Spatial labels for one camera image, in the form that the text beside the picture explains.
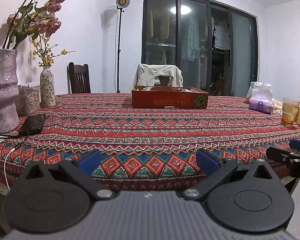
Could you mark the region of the glass cup of tea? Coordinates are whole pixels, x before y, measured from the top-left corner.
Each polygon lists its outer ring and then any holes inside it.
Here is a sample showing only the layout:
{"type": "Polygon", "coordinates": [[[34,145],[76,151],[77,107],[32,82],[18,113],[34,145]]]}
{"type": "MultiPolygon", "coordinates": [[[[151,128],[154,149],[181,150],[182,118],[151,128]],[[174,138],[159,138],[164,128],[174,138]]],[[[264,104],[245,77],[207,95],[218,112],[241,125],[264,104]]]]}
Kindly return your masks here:
{"type": "Polygon", "coordinates": [[[292,126],[299,110],[300,102],[290,98],[283,98],[281,122],[285,126],[292,126]]]}

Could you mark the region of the patterned red tablecloth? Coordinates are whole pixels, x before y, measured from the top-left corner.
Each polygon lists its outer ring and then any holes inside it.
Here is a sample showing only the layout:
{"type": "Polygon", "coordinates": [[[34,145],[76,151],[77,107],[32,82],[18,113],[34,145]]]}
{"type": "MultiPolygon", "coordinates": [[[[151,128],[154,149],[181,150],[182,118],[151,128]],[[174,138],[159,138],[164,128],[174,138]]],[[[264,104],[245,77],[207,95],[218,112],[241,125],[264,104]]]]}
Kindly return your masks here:
{"type": "Polygon", "coordinates": [[[33,159],[47,164],[97,149],[92,177],[112,189],[183,189],[205,175],[197,150],[242,164],[265,158],[270,146],[288,149],[300,126],[278,114],[252,111],[242,98],[209,97],[206,109],[142,109],[130,94],[64,94],[42,108],[42,132],[0,141],[0,182],[12,185],[33,159]]]}

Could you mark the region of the black smartphone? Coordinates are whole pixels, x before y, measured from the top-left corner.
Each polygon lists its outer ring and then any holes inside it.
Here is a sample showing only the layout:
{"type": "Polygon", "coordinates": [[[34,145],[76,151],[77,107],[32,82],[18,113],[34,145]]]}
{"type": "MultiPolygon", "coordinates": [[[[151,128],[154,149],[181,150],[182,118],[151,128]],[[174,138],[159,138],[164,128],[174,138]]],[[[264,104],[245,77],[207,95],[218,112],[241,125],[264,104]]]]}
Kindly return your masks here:
{"type": "Polygon", "coordinates": [[[45,117],[45,114],[28,116],[20,127],[18,134],[21,137],[40,134],[44,127],[45,117]]]}

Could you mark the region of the purple tissue pack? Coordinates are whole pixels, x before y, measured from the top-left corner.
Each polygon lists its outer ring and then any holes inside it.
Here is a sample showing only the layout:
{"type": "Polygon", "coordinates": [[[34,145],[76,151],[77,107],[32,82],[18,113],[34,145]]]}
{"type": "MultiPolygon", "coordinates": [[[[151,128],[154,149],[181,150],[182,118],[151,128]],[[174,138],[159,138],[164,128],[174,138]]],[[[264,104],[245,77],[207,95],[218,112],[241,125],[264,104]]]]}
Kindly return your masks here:
{"type": "Polygon", "coordinates": [[[273,107],[272,96],[271,90],[265,88],[254,89],[249,100],[249,109],[270,114],[273,107]]]}

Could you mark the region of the clear plastic bag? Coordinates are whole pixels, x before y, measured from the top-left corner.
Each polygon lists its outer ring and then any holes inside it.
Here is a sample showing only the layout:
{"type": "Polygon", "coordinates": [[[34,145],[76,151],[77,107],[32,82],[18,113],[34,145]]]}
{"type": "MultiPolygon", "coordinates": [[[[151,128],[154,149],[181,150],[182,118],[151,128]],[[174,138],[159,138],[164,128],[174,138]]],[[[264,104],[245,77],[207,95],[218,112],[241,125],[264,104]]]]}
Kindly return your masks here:
{"type": "Polygon", "coordinates": [[[267,83],[267,82],[261,82],[261,81],[253,81],[250,83],[250,87],[248,89],[248,92],[246,94],[246,97],[244,99],[244,103],[249,104],[250,98],[252,97],[252,92],[254,89],[267,89],[267,90],[271,90],[271,84],[267,83]]]}

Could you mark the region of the short floral pot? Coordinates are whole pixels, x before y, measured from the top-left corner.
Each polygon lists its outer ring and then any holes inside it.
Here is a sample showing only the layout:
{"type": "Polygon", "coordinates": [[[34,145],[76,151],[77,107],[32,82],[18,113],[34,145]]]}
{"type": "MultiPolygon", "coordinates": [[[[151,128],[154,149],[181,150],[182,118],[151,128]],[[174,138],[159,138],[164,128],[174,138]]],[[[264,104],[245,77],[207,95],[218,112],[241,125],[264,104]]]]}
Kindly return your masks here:
{"type": "Polygon", "coordinates": [[[18,116],[29,116],[40,110],[39,86],[18,85],[19,95],[16,100],[18,116]]]}

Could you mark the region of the dark wooden chair left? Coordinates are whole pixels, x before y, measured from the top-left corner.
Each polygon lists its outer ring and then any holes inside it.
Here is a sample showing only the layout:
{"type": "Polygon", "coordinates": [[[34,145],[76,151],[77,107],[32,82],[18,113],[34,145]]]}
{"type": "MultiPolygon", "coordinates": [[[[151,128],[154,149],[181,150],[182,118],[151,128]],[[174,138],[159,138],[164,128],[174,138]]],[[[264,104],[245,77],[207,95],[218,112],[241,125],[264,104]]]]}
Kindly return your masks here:
{"type": "Polygon", "coordinates": [[[88,64],[68,64],[68,76],[72,94],[91,93],[88,64]]]}

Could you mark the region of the orange cardboard box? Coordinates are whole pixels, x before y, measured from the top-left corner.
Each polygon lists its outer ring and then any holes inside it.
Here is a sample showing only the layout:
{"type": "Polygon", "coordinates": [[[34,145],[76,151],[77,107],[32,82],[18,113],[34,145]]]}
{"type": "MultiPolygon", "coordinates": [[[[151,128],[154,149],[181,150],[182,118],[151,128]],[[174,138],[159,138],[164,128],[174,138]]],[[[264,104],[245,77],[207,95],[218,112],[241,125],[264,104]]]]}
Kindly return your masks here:
{"type": "Polygon", "coordinates": [[[206,109],[209,93],[195,87],[133,86],[134,108],[206,109]]]}

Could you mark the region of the wooden chair with jacket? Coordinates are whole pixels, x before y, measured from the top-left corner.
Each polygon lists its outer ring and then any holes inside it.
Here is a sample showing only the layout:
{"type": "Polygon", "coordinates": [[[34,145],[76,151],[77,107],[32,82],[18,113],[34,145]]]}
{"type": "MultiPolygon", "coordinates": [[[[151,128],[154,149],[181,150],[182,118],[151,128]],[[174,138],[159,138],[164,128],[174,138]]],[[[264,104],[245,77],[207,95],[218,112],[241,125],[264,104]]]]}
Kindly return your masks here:
{"type": "Polygon", "coordinates": [[[172,84],[172,77],[171,76],[158,76],[159,83],[157,86],[164,86],[164,87],[170,87],[172,84]]]}

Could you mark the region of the large purple vase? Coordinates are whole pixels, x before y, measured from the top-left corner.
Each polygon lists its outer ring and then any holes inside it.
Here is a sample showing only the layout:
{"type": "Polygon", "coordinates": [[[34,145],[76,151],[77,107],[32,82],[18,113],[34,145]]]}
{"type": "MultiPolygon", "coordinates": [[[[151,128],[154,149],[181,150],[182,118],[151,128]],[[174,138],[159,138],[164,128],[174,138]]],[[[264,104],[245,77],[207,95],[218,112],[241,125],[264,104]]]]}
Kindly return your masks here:
{"type": "Polygon", "coordinates": [[[0,49],[0,134],[19,125],[15,101],[19,95],[17,78],[17,51],[0,49]]]}

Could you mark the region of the beige jacket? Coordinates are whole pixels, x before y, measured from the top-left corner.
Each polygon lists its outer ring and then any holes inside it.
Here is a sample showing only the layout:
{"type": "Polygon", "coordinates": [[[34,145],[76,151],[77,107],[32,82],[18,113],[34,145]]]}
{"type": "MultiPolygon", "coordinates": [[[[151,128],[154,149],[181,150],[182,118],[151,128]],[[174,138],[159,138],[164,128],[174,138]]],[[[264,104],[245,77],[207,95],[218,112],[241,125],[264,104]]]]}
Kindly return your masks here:
{"type": "Polygon", "coordinates": [[[183,87],[183,76],[181,70],[170,64],[139,64],[134,77],[134,86],[157,86],[158,76],[171,76],[170,87],[183,87]]]}

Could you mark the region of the yellow flower branches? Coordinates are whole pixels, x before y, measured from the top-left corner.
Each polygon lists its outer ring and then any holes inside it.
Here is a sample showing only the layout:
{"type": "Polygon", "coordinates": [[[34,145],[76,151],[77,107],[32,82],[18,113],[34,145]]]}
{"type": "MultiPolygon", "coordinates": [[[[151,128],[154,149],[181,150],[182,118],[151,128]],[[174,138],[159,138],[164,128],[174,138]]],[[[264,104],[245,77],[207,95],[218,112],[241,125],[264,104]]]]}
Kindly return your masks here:
{"type": "Polygon", "coordinates": [[[50,44],[50,38],[45,37],[44,34],[40,34],[36,39],[32,40],[31,43],[33,45],[32,56],[38,58],[38,66],[42,68],[52,66],[55,62],[55,58],[59,56],[65,56],[75,52],[75,50],[66,49],[57,51],[56,49],[60,44],[50,44]]]}

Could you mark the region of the sliding glass door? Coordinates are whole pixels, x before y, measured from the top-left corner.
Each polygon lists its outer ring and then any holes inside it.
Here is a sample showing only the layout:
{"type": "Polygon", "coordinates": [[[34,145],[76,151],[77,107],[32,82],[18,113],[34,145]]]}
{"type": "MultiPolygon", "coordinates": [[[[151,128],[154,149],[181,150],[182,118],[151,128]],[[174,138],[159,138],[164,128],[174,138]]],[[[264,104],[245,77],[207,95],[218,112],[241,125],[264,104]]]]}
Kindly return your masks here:
{"type": "Polygon", "coordinates": [[[257,20],[207,0],[144,0],[141,61],[177,66],[185,86],[243,98],[257,79],[257,20]]]}

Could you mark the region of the dried pink roses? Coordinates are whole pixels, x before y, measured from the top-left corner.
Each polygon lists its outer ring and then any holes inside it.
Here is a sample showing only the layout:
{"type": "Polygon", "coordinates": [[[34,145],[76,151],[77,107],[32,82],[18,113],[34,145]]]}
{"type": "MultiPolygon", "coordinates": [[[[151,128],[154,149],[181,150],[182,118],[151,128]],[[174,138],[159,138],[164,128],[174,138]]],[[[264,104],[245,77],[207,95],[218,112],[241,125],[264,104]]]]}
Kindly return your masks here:
{"type": "Polygon", "coordinates": [[[3,43],[3,49],[17,49],[19,44],[28,37],[32,40],[43,34],[49,38],[60,27],[61,21],[56,13],[66,0],[48,0],[38,7],[36,0],[24,0],[17,11],[11,14],[6,24],[8,31],[3,43]]]}

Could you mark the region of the black light stand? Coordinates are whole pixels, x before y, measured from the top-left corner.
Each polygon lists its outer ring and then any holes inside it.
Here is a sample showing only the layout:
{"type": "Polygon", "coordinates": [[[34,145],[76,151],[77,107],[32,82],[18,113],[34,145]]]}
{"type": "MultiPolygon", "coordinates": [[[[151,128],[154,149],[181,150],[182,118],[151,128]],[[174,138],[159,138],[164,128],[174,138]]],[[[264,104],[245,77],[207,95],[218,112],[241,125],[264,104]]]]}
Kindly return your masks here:
{"type": "Polygon", "coordinates": [[[122,14],[124,9],[130,5],[130,0],[116,0],[117,11],[119,12],[119,20],[117,24],[117,58],[116,58],[116,92],[120,93],[120,43],[121,43],[121,25],[122,14]]]}

